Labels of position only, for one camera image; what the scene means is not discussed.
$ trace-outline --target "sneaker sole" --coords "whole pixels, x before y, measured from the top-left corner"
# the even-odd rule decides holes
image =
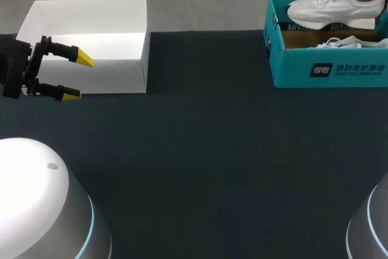
[[[295,22],[296,24],[301,25],[302,27],[307,27],[311,30],[321,30],[325,26],[329,24],[333,24],[336,22],[340,22],[342,24],[345,24],[349,27],[353,27],[355,29],[361,29],[361,30],[374,30],[376,20],[374,18],[368,18],[368,19],[348,19],[346,21],[332,21],[332,22],[309,22],[309,21],[299,21],[295,18],[290,19]]]

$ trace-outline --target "small hole on dome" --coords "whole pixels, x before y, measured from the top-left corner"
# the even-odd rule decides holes
[[[55,164],[55,163],[49,163],[49,164],[47,165],[47,167],[48,167],[49,169],[52,169],[52,170],[59,169],[59,166],[58,166],[57,164]]]

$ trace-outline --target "logo on box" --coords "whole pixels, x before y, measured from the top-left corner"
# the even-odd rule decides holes
[[[267,56],[268,56],[268,59],[271,56],[271,49],[272,49],[271,37],[268,36],[268,41],[267,41]]]
[[[315,63],[311,69],[310,77],[329,77],[333,63]]]
[[[276,13],[273,14],[272,22],[273,22],[273,28],[274,30],[276,30],[276,28],[279,26],[279,20],[278,20],[278,17],[276,16]]]

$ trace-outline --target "glowing blue ring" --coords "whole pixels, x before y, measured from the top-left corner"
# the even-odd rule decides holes
[[[367,207],[367,215],[368,215],[368,223],[369,223],[369,227],[370,227],[370,230],[372,231],[372,235],[373,237],[375,238],[376,242],[377,242],[377,245],[380,247],[380,249],[384,252],[384,254],[388,257],[388,251],[386,248],[384,248],[383,244],[381,244],[380,240],[378,239],[377,237],[377,234],[375,232],[375,229],[373,228],[372,226],[372,220],[370,219],[370,199],[376,189],[376,187],[373,189],[372,193],[369,195],[369,199],[368,199],[368,207]]]
[[[85,243],[84,243],[84,245],[82,246],[81,250],[78,252],[77,256],[74,259],[79,259],[81,257],[81,255],[82,255],[82,253],[85,251],[86,246],[89,243],[90,237],[92,236],[93,225],[95,224],[95,210],[93,208],[93,203],[92,203],[92,200],[90,199],[90,196],[87,196],[87,197],[89,197],[90,205],[92,207],[92,223],[90,224],[89,233],[87,234]]]

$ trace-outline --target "gray cylinder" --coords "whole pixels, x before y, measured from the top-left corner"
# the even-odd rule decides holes
[[[388,258],[388,175],[351,219],[346,251],[349,259]]]
[[[110,259],[104,218],[51,148],[7,139],[0,153],[0,258]]]

